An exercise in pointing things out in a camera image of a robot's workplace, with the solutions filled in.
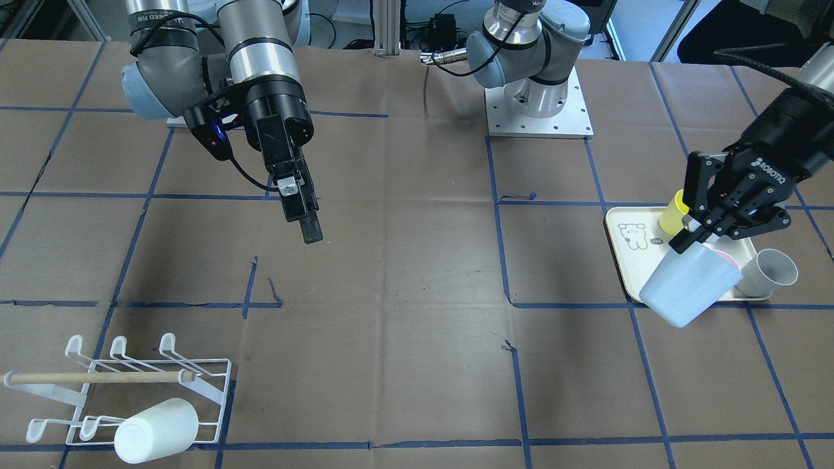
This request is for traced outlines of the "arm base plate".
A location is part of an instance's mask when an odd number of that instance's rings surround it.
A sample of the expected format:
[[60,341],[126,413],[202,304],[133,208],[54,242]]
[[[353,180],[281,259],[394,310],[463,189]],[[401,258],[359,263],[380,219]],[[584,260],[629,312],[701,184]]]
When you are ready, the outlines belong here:
[[494,137],[594,136],[576,68],[566,82],[554,86],[530,78],[485,90],[489,135]]

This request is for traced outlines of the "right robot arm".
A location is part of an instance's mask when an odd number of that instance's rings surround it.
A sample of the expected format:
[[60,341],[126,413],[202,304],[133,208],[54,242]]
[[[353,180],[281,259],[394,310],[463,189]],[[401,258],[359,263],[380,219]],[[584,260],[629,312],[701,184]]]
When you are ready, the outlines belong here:
[[259,151],[284,217],[304,241],[324,237],[303,146],[315,133],[294,43],[300,1],[128,1],[122,88],[146,119],[183,118],[219,161],[235,161],[228,130]]

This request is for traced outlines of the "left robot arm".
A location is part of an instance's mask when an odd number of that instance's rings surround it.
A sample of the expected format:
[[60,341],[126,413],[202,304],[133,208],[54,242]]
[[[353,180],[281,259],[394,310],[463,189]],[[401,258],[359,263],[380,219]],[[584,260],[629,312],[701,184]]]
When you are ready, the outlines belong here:
[[832,160],[832,44],[824,44],[790,77],[749,57],[756,48],[724,48],[715,56],[775,78],[786,88],[718,154],[688,155],[683,229],[670,241],[684,253],[691,244],[733,240],[786,229],[783,203],[796,186]]

